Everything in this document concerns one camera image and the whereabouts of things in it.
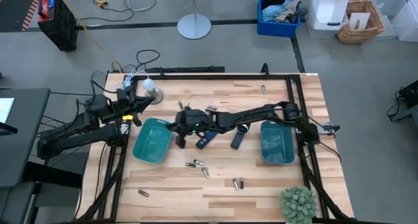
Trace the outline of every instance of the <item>wooden tabletop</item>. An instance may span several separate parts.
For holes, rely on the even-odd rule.
[[[109,74],[106,89],[120,88],[122,80],[122,74]],[[318,75],[301,74],[301,80],[309,115],[321,123],[329,122]],[[261,93],[263,84],[265,95]],[[179,100],[189,101],[191,108],[203,110],[211,104],[219,111],[228,112],[288,101],[284,80],[155,80],[155,86],[163,90],[164,99],[147,107],[140,116],[142,122],[147,118],[173,121],[180,110]],[[140,81],[137,95],[143,94]],[[106,95],[116,100],[115,94]],[[197,136],[186,137],[186,147],[180,149],[173,135],[166,157],[159,164],[133,157],[132,149],[140,127],[132,125],[116,221],[285,221],[280,210],[280,192],[294,185],[303,186],[300,163],[297,155],[290,165],[273,166],[263,162],[260,125],[261,122],[251,125],[239,150],[230,148],[236,131],[216,136],[203,150],[195,147]],[[336,150],[331,136],[321,136],[321,141]],[[94,201],[103,144],[91,145],[78,216]],[[104,151],[99,191],[109,151],[109,148]],[[345,214],[353,216],[337,156],[321,145],[316,146],[316,152],[323,187]],[[200,168],[185,167],[185,162],[193,159],[204,162],[210,178],[206,178]],[[233,178],[244,178],[244,189],[236,191]],[[138,194],[139,189],[148,192],[150,197]],[[110,215],[112,194],[113,190],[108,196],[105,217]]]

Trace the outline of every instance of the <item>concrete floor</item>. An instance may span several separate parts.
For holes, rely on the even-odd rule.
[[[81,17],[121,18],[121,14],[92,6],[91,0],[69,1]],[[190,0],[157,1],[155,8],[125,23],[176,22],[191,12]],[[108,2],[122,8],[122,0]],[[149,1],[132,2],[140,7]],[[256,18],[257,0],[197,3],[199,12],[211,20]],[[109,23],[90,20],[88,24]],[[31,27],[36,26],[33,20]],[[183,39],[175,27],[107,29],[91,34],[122,65],[136,63],[138,50],[153,48],[161,57],[151,67],[221,65],[227,72],[259,72],[267,62],[272,72],[298,71],[290,39],[258,36],[256,25],[251,24],[215,25],[201,40]],[[342,126],[336,141],[355,217],[416,223],[418,129],[408,120],[391,123],[385,113],[394,104],[395,91],[417,79],[418,44],[388,40],[344,45],[336,39],[309,38],[305,24],[298,28],[297,38],[306,72],[319,73],[330,118]],[[107,57],[83,32],[77,51],[70,53],[59,52],[39,32],[0,33],[0,44],[0,71],[5,75],[0,88],[49,87],[53,91],[90,93],[91,73],[110,69]],[[52,95],[46,114],[70,121],[75,110],[75,97]],[[81,166],[72,167],[84,164],[87,152],[85,147],[57,166],[82,172]],[[37,223],[68,221],[73,216],[77,190],[45,187],[42,194],[39,203],[50,207],[40,209]]]

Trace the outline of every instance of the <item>black remote control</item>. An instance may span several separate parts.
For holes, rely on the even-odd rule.
[[[204,136],[196,142],[196,147],[203,149],[214,137],[217,135],[217,132],[206,131]]]

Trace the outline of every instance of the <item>black metal frame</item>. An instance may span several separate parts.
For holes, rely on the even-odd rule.
[[[224,74],[224,75],[216,75],[216,74],[205,74],[200,75],[197,74],[185,74],[185,75],[179,75],[179,74],[164,74],[162,71],[160,72],[160,75],[153,75],[153,80],[285,80],[286,86],[287,86],[287,94],[289,96],[289,102],[295,103],[295,96],[293,93],[293,84],[297,87],[297,94],[299,99],[299,105],[301,109],[302,118],[304,121],[309,121],[308,119],[308,113],[306,109],[306,104],[304,100],[303,90],[302,90],[302,82],[300,79],[299,74],[270,74],[268,71],[268,66],[265,63],[263,65],[263,68],[261,69],[261,72],[264,74]],[[147,76],[135,76],[131,79],[132,83],[131,86],[133,88],[133,91],[136,91],[137,84],[139,80],[144,80],[147,78]],[[114,164],[114,159],[116,156],[116,148],[111,148],[109,158],[108,158],[108,165],[106,168],[106,174],[105,174],[105,181],[104,181],[104,188],[100,192],[99,196],[95,200],[95,202],[90,206],[88,212],[84,214],[80,219],[77,219],[77,223],[114,223],[116,222],[116,214],[118,211],[118,202],[119,202],[119,196],[120,196],[120,187],[121,187],[121,179],[123,174],[123,168],[125,164],[125,158],[126,158],[126,152],[127,152],[127,139],[129,137],[126,136],[125,144],[121,147],[121,153],[120,153],[120,160],[118,163],[118,166],[116,167],[115,171],[112,173],[112,167]],[[354,218],[349,218],[346,215],[344,215],[340,209],[333,203],[332,199],[327,195],[326,191],[323,189],[322,186],[322,180],[321,180],[321,174],[319,171],[319,164],[315,152],[315,147],[313,144],[306,145],[303,139],[303,136],[301,134],[296,134],[297,138],[297,146],[298,146],[298,156],[300,157],[300,165],[301,169],[303,171],[303,180],[304,185],[311,189],[311,183],[313,186],[317,189],[317,192],[319,194],[318,199],[321,206],[321,213],[323,218],[313,218],[314,223],[371,223],[371,222],[363,222],[363,221],[357,221]],[[313,172],[310,170],[307,162],[306,162],[306,156],[304,153],[304,146],[307,146],[310,152],[311,162],[312,162],[312,168]],[[104,212],[105,212],[105,205],[107,197],[107,193],[110,191],[110,188],[113,186],[113,184],[116,184],[114,189],[114,196],[112,201],[112,209],[110,213],[110,218],[104,218]],[[328,209],[333,213],[334,217],[336,219],[329,219],[329,213]],[[91,220],[93,218],[94,213],[99,210],[98,216],[96,220]]]

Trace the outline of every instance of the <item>blue bin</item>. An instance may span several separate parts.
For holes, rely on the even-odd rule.
[[[288,24],[283,22],[265,22],[261,19],[261,3],[264,0],[259,0],[259,12],[257,16],[257,33],[259,35],[272,35],[279,37],[293,37],[298,26],[300,26],[300,18],[297,23]]]

